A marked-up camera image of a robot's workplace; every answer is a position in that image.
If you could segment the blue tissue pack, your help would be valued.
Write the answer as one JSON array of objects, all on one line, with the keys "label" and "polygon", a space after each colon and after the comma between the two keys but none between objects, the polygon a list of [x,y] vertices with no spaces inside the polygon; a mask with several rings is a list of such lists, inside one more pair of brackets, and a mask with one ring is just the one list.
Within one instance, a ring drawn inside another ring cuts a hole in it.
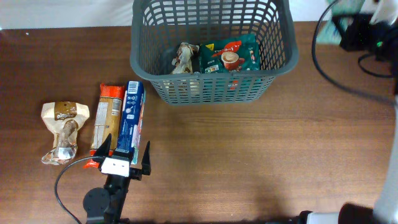
[{"label": "blue tissue pack", "polygon": [[129,81],[123,99],[121,125],[116,149],[133,154],[131,164],[137,164],[141,140],[146,91],[142,82]]}]

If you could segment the orange biscuit packet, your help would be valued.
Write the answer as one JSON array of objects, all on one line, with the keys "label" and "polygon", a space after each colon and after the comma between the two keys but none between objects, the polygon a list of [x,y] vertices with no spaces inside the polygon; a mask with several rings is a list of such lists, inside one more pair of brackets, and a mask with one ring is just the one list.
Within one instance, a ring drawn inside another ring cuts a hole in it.
[{"label": "orange biscuit packet", "polygon": [[116,149],[121,122],[124,86],[100,85],[99,103],[96,112],[90,156],[104,143],[109,134],[112,136],[109,155]]}]

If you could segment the green coffee sachet bag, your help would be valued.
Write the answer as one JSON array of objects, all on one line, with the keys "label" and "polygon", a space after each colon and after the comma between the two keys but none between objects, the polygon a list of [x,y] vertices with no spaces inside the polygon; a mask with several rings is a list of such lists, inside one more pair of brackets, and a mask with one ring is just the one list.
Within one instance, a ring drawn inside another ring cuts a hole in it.
[{"label": "green coffee sachet bag", "polygon": [[200,45],[199,64],[201,73],[257,71],[261,68],[259,44],[254,34],[211,40]]}]

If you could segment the grey plastic basket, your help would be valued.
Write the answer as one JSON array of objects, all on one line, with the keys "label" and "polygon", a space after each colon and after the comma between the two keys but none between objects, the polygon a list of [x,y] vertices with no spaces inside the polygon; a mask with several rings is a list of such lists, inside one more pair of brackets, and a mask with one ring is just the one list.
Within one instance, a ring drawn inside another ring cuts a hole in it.
[{"label": "grey plastic basket", "polygon": [[130,64],[171,105],[261,97],[299,60],[288,0],[135,1]]}]

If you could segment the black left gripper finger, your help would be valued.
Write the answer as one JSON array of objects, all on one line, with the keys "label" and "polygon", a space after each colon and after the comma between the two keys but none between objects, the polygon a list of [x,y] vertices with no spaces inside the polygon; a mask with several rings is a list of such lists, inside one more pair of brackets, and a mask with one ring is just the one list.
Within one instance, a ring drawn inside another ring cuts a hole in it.
[{"label": "black left gripper finger", "polygon": [[102,145],[95,150],[95,153],[93,154],[94,162],[103,162],[109,156],[111,141],[112,135],[108,134],[107,138],[104,140],[104,143],[102,143]]},{"label": "black left gripper finger", "polygon": [[141,165],[142,165],[142,175],[150,175],[152,170],[150,164],[150,141],[147,142]]}]

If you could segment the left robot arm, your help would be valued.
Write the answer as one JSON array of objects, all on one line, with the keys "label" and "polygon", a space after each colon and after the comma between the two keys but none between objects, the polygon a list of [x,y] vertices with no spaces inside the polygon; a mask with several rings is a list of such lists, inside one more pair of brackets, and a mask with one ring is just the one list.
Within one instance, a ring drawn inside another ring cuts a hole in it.
[{"label": "left robot arm", "polygon": [[107,172],[106,182],[103,187],[91,189],[83,199],[83,208],[87,214],[87,223],[129,223],[128,218],[122,218],[122,210],[128,193],[131,180],[140,181],[144,175],[150,175],[150,142],[141,162],[141,168],[133,168],[126,165],[130,161],[130,152],[115,151],[110,155],[112,136],[109,134],[104,143],[95,151],[94,161],[99,164],[98,169],[103,171],[102,166],[107,168],[121,168],[127,176],[119,172]]}]

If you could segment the beige chocolate snack pouch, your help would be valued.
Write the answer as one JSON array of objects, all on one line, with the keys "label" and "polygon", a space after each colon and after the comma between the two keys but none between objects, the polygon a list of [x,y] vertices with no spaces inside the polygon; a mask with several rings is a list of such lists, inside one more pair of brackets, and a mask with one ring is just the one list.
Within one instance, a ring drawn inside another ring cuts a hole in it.
[{"label": "beige chocolate snack pouch", "polygon": [[[189,73],[194,74],[192,67],[192,57],[199,52],[199,45],[192,45],[187,42],[182,42],[177,50],[177,56],[172,60],[172,65],[175,67],[171,74]],[[198,82],[190,82],[188,80],[178,80],[177,86],[183,91],[188,88],[192,95],[199,95]]]}]

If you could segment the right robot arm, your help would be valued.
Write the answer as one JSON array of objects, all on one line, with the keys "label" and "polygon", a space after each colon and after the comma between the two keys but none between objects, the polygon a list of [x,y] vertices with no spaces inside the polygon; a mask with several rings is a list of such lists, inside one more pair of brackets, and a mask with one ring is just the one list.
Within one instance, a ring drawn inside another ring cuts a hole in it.
[{"label": "right robot arm", "polygon": [[339,90],[316,71],[315,25],[295,24],[300,60],[289,106],[294,167],[282,182],[287,210],[335,212],[346,202],[373,205],[384,184],[393,135],[392,106]]}]

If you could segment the beige brown snack pouch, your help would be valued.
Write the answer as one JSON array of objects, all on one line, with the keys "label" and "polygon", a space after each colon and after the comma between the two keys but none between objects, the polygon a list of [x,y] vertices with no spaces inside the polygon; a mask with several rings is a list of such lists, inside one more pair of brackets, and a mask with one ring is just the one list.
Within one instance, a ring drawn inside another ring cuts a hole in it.
[{"label": "beige brown snack pouch", "polygon": [[90,117],[88,106],[72,101],[44,103],[41,117],[54,135],[53,148],[41,158],[42,163],[68,163],[76,156],[78,131]]}]

